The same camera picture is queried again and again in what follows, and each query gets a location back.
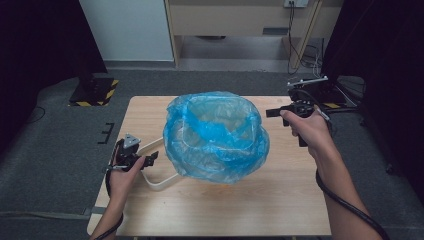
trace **human arm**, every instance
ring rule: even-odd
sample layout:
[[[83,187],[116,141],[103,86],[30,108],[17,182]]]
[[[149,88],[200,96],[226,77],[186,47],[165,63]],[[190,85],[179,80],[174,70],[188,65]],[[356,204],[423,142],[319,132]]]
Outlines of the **human arm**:
[[[137,174],[140,172],[140,168],[143,166],[145,157],[140,157],[134,166],[128,171],[122,170],[110,170],[110,200],[106,207],[106,210],[91,234],[90,239],[96,239],[98,236],[115,226],[121,218],[122,212],[124,211],[125,203],[127,201],[128,194],[134,184]],[[104,239],[114,239],[116,231],[108,235]]]
[[[315,159],[323,183],[336,195],[369,215],[353,185],[349,171],[335,146],[325,120],[315,111],[300,118],[290,111],[281,111],[290,123],[293,136],[302,136],[308,151]],[[333,239],[381,239],[380,235],[358,216],[324,195]]]

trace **wooden table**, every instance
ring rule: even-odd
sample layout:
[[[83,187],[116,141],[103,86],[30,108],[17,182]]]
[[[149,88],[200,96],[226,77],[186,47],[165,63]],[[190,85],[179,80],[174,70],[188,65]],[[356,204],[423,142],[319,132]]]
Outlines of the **wooden table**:
[[[315,183],[315,163],[307,148],[298,147],[281,118],[266,118],[265,110],[290,104],[289,97],[246,97],[262,115],[270,137],[266,163],[234,185],[181,178],[153,191],[140,174],[129,195],[120,236],[305,236],[330,235],[323,193]],[[125,133],[141,138],[141,146],[162,137],[170,96],[133,97],[118,139]],[[144,174],[162,181],[175,174],[159,147],[154,167]],[[95,206],[104,208],[105,185]],[[101,214],[92,214],[91,234]]]

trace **black cloth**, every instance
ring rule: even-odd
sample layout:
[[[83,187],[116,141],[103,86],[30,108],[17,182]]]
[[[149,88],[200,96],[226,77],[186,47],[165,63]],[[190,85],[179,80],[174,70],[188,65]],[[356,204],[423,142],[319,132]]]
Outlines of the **black cloth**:
[[[1,153],[41,89],[107,71],[77,0],[0,0],[0,36]]]
[[[420,0],[345,0],[322,72],[331,81],[364,79],[370,131],[424,204],[423,7]]]

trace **blue plastic bag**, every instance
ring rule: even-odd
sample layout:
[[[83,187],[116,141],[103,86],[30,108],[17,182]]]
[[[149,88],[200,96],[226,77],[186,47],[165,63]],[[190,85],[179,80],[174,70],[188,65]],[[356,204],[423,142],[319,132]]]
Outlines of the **blue plastic bag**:
[[[182,176],[233,184],[260,168],[268,133],[256,107],[229,92],[177,97],[168,105],[165,150]]]

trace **electrical outlet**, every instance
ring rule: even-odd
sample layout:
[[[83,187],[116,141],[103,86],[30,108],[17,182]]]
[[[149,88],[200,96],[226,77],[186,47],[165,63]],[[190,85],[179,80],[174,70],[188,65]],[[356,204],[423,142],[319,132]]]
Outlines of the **electrical outlet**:
[[[293,2],[295,8],[305,8],[308,6],[309,0],[284,0],[284,7],[290,8],[292,6],[290,2]]]

